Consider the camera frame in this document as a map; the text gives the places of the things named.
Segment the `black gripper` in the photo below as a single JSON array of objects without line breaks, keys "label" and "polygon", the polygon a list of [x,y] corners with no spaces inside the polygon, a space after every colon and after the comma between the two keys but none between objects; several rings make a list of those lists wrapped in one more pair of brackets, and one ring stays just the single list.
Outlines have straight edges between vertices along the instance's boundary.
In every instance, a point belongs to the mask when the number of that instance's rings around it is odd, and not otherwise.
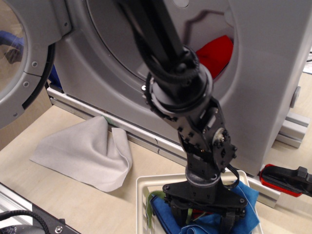
[{"label": "black gripper", "polygon": [[245,217],[246,199],[231,191],[240,182],[238,171],[232,172],[236,180],[233,184],[224,185],[221,177],[210,186],[195,186],[189,181],[165,184],[163,191],[165,201],[179,226],[185,226],[188,210],[195,209],[221,215],[220,233],[229,234],[236,219]]}]

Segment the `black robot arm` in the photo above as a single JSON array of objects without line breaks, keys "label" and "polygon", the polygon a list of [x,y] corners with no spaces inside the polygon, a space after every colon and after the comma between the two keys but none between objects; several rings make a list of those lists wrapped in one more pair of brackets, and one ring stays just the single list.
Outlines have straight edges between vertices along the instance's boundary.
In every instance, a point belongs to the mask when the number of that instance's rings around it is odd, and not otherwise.
[{"label": "black robot arm", "polygon": [[246,199],[224,185],[221,173],[236,157],[221,107],[212,95],[213,79],[196,53],[183,45],[161,0],[116,2],[133,31],[149,69],[145,98],[152,112],[177,130],[187,155],[186,181],[163,186],[176,222],[186,223],[188,210],[221,215],[220,232],[230,233],[245,216]]}]

